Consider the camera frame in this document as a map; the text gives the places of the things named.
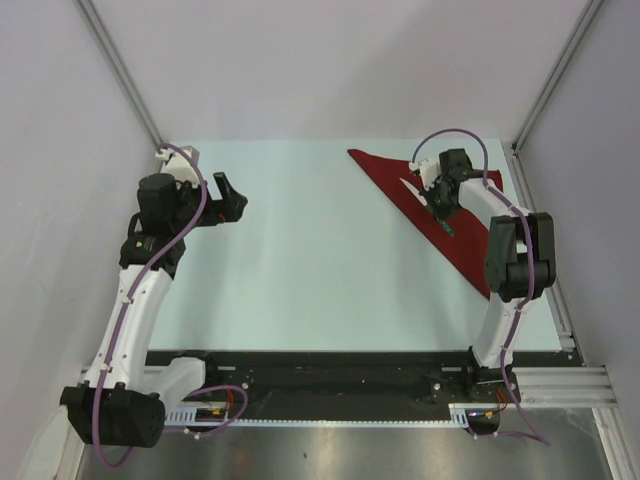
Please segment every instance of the wall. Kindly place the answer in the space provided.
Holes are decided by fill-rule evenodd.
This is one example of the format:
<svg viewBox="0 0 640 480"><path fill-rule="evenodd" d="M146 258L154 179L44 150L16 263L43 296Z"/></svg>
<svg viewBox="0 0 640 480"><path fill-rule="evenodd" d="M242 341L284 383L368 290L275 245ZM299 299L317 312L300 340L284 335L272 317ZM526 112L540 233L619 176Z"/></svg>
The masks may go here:
<svg viewBox="0 0 640 480"><path fill-rule="evenodd" d="M640 3L608 2L525 144L536 206L556 219L578 340L606 364L640 446Z"/></svg>
<svg viewBox="0 0 640 480"><path fill-rule="evenodd" d="M96 0L168 138L511 140L587 0Z"/></svg>
<svg viewBox="0 0 640 480"><path fill-rule="evenodd" d="M95 353L152 149L73 2L0 4L0 478Z"/></svg>

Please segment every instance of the purple cable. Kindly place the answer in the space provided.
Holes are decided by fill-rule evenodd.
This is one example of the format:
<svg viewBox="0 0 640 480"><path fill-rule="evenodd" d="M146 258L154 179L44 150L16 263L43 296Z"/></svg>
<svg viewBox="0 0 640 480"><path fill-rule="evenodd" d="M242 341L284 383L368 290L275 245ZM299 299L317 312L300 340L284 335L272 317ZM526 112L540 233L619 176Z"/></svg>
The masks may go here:
<svg viewBox="0 0 640 480"><path fill-rule="evenodd" d="M413 156L411 157L411 162L414 163L416 161L418 152L420 151L420 149L425 143L427 143L429 140L433 139L434 137L442 135L443 133L462 133L464 135L468 135L472 137L476 142L480 144L480 147L482 148L482 155L483 155L483 169L482 169L483 185L489 192L491 192L494 196L496 196L498 200L500 200L509 210L511 210L520 219L520 222L522 223L522 228L524 230L524 239L527 245L527 266L529 268L529 285L527 289L527 296L516 307L516 314L513 316L513 322L511 324L511 328L509 329L509 333L507 334L507 339L505 340L505 343L502 346L502 352L500 353L500 372L502 373L502 379L504 381L505 386L508 386L510 382L509 382L509 375L507 375L507 368L505 365L507 350L509 349L511 342L513 342L513 339L516 335L516 331L518 330L518 325L520 324L520 317L522 315L522 309L525 307L527 303L531 301L531 299L533 298L534 290L535 290L533 240L531 238L531 230L529 229L529 224L527 223L527 219L524 216L524 213L522 213L522 211L519 208L517 208L511 202L511 200L509 200L500 190L498 190L497 188L495 188L493 185L489 183L489 151L487 150L487 146L482 141L482 139L475 133L470 132L469 130L465 130L463 128L445 128L443 130L439 130L435 133L432 133L431 135L429 135L427 138L425 138L418 144L415 151L413 152ZM520 405L520 402L518 401L518 398L516 397L515 393L511 390L511 388L505 388L505 390L507 390L507 392L509 393L509 396L511 397L511 401L516 406L518 413L520 414L524 422L527 424L529 429L533 432L533 434L526 433L526 432L507 431L507 432L498 432L497 435L493 435L493 434L476 435L475 432L473 432L473 430L471 429L471 427L469 427L468 429L469 433L473 434L474 437L496 437L496 436L526 437L533 440L537 440L538 442L541 442L544 445L550 447L551 443L533 426L533 424L531 423L531 420L529 419L524 409L522 408L522 405Z"/></svg>
<svg viewBox="0 0 640 480"><path fill-rule="evenodd" d="M244 411L247 409L247 406L249 405L249 396L247 395L247 392L245 392L243 388L236 387L235 385L217 385L215 387L201 388L200 390L191 392L189 395L187 395L187 398L195 397L196 395L202 395L203 393L219 392L222 390L233 390L234 392L240 392L242 394L242 408L233 417L225 420L210 432L202 432L202 433L196 432L194 436L198 435L198 438L210 437L211 435L215 435L216 433L220 433L221 431L226 430L229 427L229 425L231 425L238 418L240 418L244 413ZM167 429L164 431L164 433L178 433L178 432L184 432L184 430L183 429Z"/></svg>
<svg viewBox="0 0 640 480"><path fill-rule="evenodd" d="M160 258L165 253L171 250L174 245L182 240L187 235L187 233L189 233L191 229L193 229L193 227L198 222L198 219L202 215L205 204L207 202L207 184L204 180L204 177L202 176L202 173L200 172L200 169L198 169L198 166L193 162L187 152L182 150L180 147L172 145L171 143L161 143L160 145L158 145L158 151L163 149L171 149L177 152L179 155L182 155L185 160L189 162L191 168L193 168L193 170L196 172L196 176L198 177L198 181L200 182L200 204L198 205L198 209L193 215L193 218L189 220L189 223L187 223L182 231L180 231L180 233L178 233L169 243L162 247L162 249L160 249L160 251L156 253L144 267L142 267L142 270L140 270L140 273L138 273L135 280L131 284L131 288L127 292L127 298L129 299L133 298L133 295L142 282L143 277L149 270L151 270L151 267L153 267L153 265L158 260L160 260ZM118 336L120 335L120 330L122 330L122 324L124 323L124 317L127 313L128 307L128 303L123 303L122 307L120 308L120 312L118 313L118 318L116 319L116 324L113 328L113 334L111 335L111 340L109 341L109 347L107 348L107 353L104 358L104 364L107 365L107 367L111 364L111 360L113 359L113 352L115 351L116 344L118 342ZM93 408L91 411L91 439L93 441L93 448L96 452L96 455L98 455L98 459L100 460L100 462L110 470L117 470L127 461L129 456L131 455L131 452L133 451L133 447L129 447L123 457L115 464L109 463L109 461L104 457L104 453L102 452L102 445L100 444L100 400L102 398L102 390L104 389L106 379L107 370L102 370L100 372L100 376L98 377L98 383L96 385L96 391L93 397Z"/></svg>

